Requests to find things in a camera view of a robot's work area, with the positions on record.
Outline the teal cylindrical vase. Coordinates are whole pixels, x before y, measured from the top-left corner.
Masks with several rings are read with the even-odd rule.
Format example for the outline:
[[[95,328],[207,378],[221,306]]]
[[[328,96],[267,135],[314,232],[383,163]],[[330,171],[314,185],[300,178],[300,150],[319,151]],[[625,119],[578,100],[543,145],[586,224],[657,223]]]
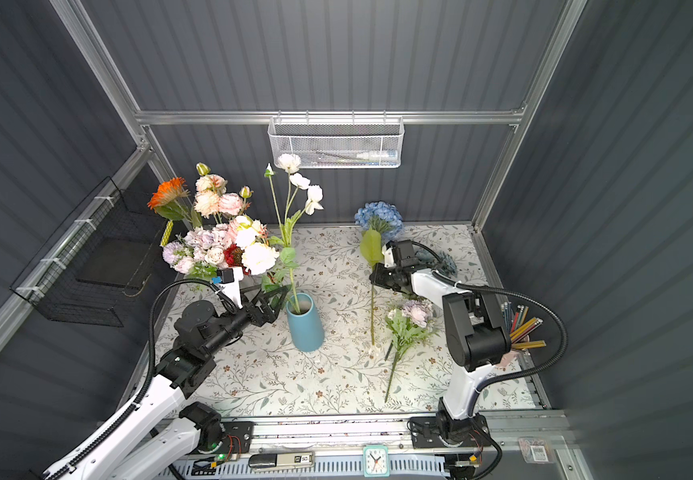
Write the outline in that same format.
[[[286,302],[292,343],[301,352],[314,352],[324,344],[324,326],[314,300],[300,292]]]

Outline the red gerbera flower stem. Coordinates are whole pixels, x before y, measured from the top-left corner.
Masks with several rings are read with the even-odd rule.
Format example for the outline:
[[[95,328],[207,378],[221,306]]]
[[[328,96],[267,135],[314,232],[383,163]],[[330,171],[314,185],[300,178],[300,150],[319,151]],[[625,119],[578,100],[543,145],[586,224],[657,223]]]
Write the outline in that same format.
[[[244,267],[244,264],[242,264],[242,255],[244,255],[244,250],[242,250],[240,246],[232,243],[224,250],[224,261],[228,267],[242,268]]]

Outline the dark blue hydrangea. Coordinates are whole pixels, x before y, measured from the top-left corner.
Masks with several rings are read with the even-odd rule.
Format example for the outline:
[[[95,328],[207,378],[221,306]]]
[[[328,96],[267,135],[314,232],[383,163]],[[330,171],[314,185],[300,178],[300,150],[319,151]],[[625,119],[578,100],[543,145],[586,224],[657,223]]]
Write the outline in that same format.
[[[354,215],[355,224],[362,230],[359,250],[372,274],[384,262],[383,250],[387,242],[397,238],[404,228],[398,209],[384,201],[369,202]]]

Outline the pink rose flower stem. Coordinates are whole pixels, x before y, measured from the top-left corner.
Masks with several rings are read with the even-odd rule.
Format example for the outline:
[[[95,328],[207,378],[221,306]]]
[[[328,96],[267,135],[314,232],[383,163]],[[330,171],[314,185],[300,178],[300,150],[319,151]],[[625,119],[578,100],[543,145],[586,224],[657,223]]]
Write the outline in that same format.
[[[224,193],[218,198],[218,217],[220,224],[226,226],[228,233],[233,236],[238,232],[250,228],[252,218],[246,215],[248,210],[248,198],[237,193]]]

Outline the orange gerbera flower stem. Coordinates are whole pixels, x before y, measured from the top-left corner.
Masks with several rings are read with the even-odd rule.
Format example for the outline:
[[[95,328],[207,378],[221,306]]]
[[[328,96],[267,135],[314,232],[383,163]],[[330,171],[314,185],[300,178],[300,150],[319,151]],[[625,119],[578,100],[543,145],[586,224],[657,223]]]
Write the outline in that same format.
[[[202,227],[202,218],[194,209],[184,178],[160,183],[148,201],[148,208],[167,220],[184,222],[190,229]]]

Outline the white rose flower stem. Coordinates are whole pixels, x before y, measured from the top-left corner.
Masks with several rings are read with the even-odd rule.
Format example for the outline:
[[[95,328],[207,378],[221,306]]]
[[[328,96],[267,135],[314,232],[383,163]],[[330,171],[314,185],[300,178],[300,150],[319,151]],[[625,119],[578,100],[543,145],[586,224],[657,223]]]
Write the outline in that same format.
[[[276,186],[274,186],[276,170],[272,164],[268,164],[266,171],[264,171],[264,177],[270,184],[274,213],[278,228],[280,228],[280,234],[272,236],[270,243],[272,246],[280,248],[280,265],[288,272],[288,278],[290,278],[290,287],[292,288],[292,299],[288,301],[290,311],[294,314],[302,314],[304,310],[300,306],[296,280],[294,280],[294,270],[298,268],[296,248],[294,248],[294,228],[302,217],[312,216],[316,211],[324,210],[324,206],[322,206],[324,190],[300,173],[300,168],[302,168],[300,156],[284,153],[274,160],[274,165],[280,173],[286,174],[288,188],[286,188],[284,200],[280,202],[276,195]]]

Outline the white peony flower stem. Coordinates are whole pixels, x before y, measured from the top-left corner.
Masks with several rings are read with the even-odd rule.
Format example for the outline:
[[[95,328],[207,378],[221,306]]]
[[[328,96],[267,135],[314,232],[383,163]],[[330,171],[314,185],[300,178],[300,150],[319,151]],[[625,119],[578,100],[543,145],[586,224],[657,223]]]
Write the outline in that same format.
[[[286,285],[280,265],[281,241],[272,240],[260,220],[238,215],[230,222],[234,245],[240,250],[240,266],[247,274],[258,276],[262,290],[272,291]]]

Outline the cream rose flower spray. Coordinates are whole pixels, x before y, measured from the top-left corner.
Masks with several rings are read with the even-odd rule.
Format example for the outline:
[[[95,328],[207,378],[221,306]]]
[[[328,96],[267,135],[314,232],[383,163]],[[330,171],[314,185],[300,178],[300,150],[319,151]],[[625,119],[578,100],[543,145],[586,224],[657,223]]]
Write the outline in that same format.
[[[194,209],[203,218],[218,215],[220,198],[226,193],[228,182],[220,175],[213,174],[212,170],[204,164],[196,164],[198,180],[196,180],[196,195],[194,195]]]

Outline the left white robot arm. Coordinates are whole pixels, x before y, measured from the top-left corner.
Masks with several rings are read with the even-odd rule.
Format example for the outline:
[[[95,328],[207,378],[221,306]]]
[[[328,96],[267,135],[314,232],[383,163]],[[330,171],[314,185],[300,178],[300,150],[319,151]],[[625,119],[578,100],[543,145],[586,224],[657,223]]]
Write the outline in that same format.
[[[152,479],[180,457],[222,447],[240,449],[226,434],[220,414],[190,397],[216,369],[214,355],[242,338],[250,326],[276,322],[290,295],[286,286],[242,288],[226,272],[208,290],[210,300],[184,308],[174,328],[178,337],[162,356],[148,350],[142,385],[102,426],[60,460],[46,479]]]

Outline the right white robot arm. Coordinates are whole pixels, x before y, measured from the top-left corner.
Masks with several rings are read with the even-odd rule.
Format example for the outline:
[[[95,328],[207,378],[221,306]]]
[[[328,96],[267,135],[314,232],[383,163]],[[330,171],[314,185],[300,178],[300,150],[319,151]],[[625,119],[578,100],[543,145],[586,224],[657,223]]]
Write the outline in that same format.
[[[457,447],[470,440],[480,447],[491,445],[485,420],[476,408],[477,400],[493,384],[534,375],[554,366],[567,350],[567,329],[554,311],[526,295],[465,284],[435,268],[422,266],[416,248],[427,251],[436,261],[441,260],[421,243],[390,241],[382,248],[383,259],[370,275],[371,283],[377,287],[421,297],[441,310],[446,346],[455,364],[435,417],[432,420],[414,417],[408,421],[413,445]],[[500,296],[542,310],[557,326],[560,340],[556,352],[546,362],[528,370],[492,377],[490,372],[515,346],[500,310]]]

